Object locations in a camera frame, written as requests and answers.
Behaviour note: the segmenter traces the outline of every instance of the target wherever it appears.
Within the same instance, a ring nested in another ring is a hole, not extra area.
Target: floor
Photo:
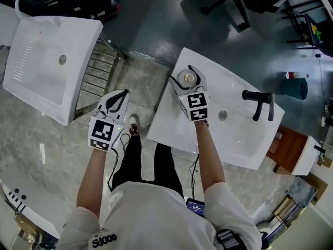
[[[146,134],[154,116],[154,109],[167,79],[169,68],[135,55],[130,55],[115,78],[113,88],[131,91],[125,121],[130,114],[138,114],[142,138],[142,177],[153,180],[153,156],[156,143]],[[11,163],[23,168],[38,184],[60,196],[69,210],[75,206],[76,195],[92,149],[87,147],[89,115],[64,127],[48,116],[25,104],[7,91],[0,89],[0,171]],[[79,103],[91,97],[81,92]],[[45,147],[42,159],[40,144]],[[119,163],[124,155],[118,141],[116,150]],[[189,167],[196,155],[172,149],[175,168],[181,180],[185,196],[191,197]],[[101,220],[109,213],[110,192],[107,180],[115,162],[114,153],[107,155],[104,177]],[[274,162],[263,160],[258,171],[224,164],[226,183],[239,197],[249,214],[259,222],[267,218],[285,196],[285,190],[293,176],[276,175]],[[195,197],[203,200],[200,172],[195,175]]]
[[[287,40],[299,39],[290,20],[279,12],[258,14],[246,9],[251,28],[240,32],[242,22],[233,1],[227,1],[204,16],[201,6],[215,0],[120,0],[119,15],[104,23],[104,32],[117,45],[171,65],[183,47],[189,48],[239,75],[260,91],[276,93],[276,103],[285,110],[282,124],[300,133],[324,140],[327,129],[318,122],[325,97],[332,93],[331,58],[313,57],[312,50],[297,51]],[[283,71],[307,71],[308,97],[304,101],[278,95]]]
[[[296,51],[285,44],[296,34],[281,15],[248,12],[251,28],[239,33],[235,23],[240,15],[228,1],[209,16],[202,16],[201,5],[214,0],[121,0],[119,16],[105,23],[104,32],[120,47],[152,56],[168,66],[131,55],[118,71],[114,88],[128,88],[131,99],[127,117],[138,114],[142,125],[142,176],[153,179],[153,155],[156,144],[145,138],[158,104],[167,73],[183,47],[188,47],[228,68],[262,91],[277,92],[282,71],[307,71],[309,93],[305,101],[276,95],[276,103],[285,111],[282,124],[299,132],[324,139],[327,130],[320,127],[323,89],[330,95],[331,59],[318,59],[312,51]],[[80,182],[92,149],[87,147],[88,118],[84,116],[64,127],[39,111],[0,90],[0,171],[17,163],[47,190],[62,197],[69,208],[75,206]],[[81,100],[88,97],[81,94]],[[45,145],[45,160],[40,144]],[[119,160],[123,157],[117,145]],[[172,150],[175,167],[184,188],[191,196],[188,168],[196,156]],[[108,212],[109,191],[106,185],[115,156],[109,153],[104,178],[101,220]],[[224,164],[226,183],[239,197],[248,213],[258,223],[285,196],[292,176],[272,172],[274,162],[265,158],[257,171]],[[195,175],[195,195],[203,200],[199,173]]]

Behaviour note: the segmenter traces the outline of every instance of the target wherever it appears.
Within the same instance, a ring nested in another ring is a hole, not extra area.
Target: faucet handle
[[[268,113],[268,120],[273,121],[274,119],[274,104],[275,104],[275,96],[270,93],[268,96],[268,101],[270,102],[270,112]]]
[[[252,117],[252,119],[254,121],[258,121],[259,120],[259,117],[260,117],[260,114],[261,114],[261,109],[262,109],[262,101],[258,101],[258,106],[257,106],[257,109]]]

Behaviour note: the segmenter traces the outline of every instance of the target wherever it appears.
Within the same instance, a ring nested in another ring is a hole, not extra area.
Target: trash can
[[[283,79],[281,81],[280,90],[282,94],[304,100],[308,95],[308,83],[305,78]]]

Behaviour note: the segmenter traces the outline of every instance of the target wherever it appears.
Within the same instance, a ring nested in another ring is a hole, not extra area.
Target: white sink
[[[259,90],[226,68],[186,48],[182,50],[172,75],[176,77],[188,65],[199,69],[207,78],[211,99],[209,130],[221,161],[258,169],[284,111],[275,104],[274,120],[268,121],[269,105],[264,104],[259,121],[255,122],[252,117],[257,102],[243,100],[241,94],[244,90]],[[219,119],[221,110],[227,112],[227,118],[223,121]],[[181,112],[170,83],[163,93],[147,137],[186,152],[198,153],[194,124]]]
[[[4,88],[63,125],[73,120],[89,57],[100,35],[100,21],[33,17],[60,25],[54,35],[21,20],[9,52]],[[66,57],[61,65],[59,59]]]

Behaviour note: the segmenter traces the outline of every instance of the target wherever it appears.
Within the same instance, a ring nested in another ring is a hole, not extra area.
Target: black pants
[[[333,106],[329,106],[327,111],[330,112],[331,115],[333,115]],[[325,124],[333,127],[333,119],[332,118],[326,118],[325,119]]]
[[[141,178],[141,141],[139,136],[133,136],[126,148],[120,169],[113,176],[111,188],[114,190],[126,181],[144,182],[173,189],[184,198],[169,146],[157,144],[154,174],[154,181],[145,181]]]

